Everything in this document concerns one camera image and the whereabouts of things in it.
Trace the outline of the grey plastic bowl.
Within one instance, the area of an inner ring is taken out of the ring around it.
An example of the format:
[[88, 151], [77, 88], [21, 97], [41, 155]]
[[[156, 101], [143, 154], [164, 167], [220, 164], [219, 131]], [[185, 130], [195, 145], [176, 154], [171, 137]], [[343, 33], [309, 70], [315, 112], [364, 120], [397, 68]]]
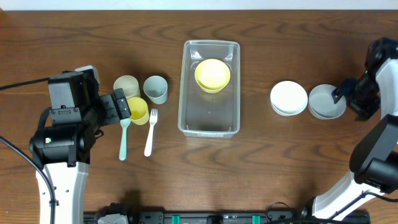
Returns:
[[332, 91], [336, 87], [329, 84], [316, 86], [309, 94], [308, 109], [318, 119], [336, 119], [346, 110], [345, 97], [334, 104]]

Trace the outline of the yellow plastic cup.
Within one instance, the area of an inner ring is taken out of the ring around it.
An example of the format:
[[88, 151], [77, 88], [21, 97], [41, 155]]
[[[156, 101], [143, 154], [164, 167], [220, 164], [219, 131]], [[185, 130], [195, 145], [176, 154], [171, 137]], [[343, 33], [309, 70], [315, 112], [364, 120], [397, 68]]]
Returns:
[[132, 97], [127, 100], [131, 111], [130, 120], [136, 125], [144, 125], [149, 120], [148, 105], [145, 100], [139, 97]]

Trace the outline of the white plastic cup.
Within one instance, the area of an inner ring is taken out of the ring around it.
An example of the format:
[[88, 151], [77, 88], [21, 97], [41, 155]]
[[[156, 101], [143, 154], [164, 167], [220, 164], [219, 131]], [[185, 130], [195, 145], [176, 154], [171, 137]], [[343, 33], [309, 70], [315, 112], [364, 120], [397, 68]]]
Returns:
[[132, 97], [140, 97], [141, 92], [139, 88], [139, 82], [137, 79], [130, 75], [123, 75], [119, 77], [113, 85], [113, 89], [122, 88], [127, 99]]

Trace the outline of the white plastic bowl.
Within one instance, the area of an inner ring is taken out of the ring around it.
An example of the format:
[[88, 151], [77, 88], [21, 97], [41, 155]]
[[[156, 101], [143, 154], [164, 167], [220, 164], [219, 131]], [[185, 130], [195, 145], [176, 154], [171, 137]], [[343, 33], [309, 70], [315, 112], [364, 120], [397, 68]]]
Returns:
[[308, 95], [303, 86], [293, 81], [277, 83], [270, 92], [272, 109], [281, 116], [300, 114], [308, 104]]

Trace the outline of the yellow plastic bowl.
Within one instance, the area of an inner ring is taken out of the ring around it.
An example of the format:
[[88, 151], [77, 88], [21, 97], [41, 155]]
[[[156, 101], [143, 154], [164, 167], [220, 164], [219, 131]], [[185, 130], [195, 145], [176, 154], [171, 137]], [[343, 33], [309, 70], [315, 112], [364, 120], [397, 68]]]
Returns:
[[220, 92], [227, 86], [230, 78], [229, 67], [218, 59], [206, 59], [195, 69], [195, 81], [207, 93]]

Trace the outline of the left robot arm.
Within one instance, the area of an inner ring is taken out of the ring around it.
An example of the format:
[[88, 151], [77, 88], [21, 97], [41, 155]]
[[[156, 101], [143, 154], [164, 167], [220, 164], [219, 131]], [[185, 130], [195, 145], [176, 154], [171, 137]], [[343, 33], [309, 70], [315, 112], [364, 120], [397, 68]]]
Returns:
[[130, 117], [122, 89], [99, 94], [95, 67], [64, 71], [48, 80], [51, 106], [40, 115], [30, 139], [33, 161], [50, 183], [37, 181], [41, 223], [83, 223], [90, 150], [101, 127]]

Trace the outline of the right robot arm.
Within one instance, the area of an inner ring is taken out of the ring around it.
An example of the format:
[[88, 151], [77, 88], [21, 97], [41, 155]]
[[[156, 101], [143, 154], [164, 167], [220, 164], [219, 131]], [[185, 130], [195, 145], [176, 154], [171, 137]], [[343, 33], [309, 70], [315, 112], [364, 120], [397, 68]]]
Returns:
[[353, 150], [348, 173], [303, 210], [317, 223], [342, 221], [367, 201], [387, 200], [397, 190], [397, 41], [383, 37], [369, 44], [365, 67], [361, 78], [346, 79], [328, 96], [334, 103], [345, 100], [360, 121], [377, 110], [381, 120]]

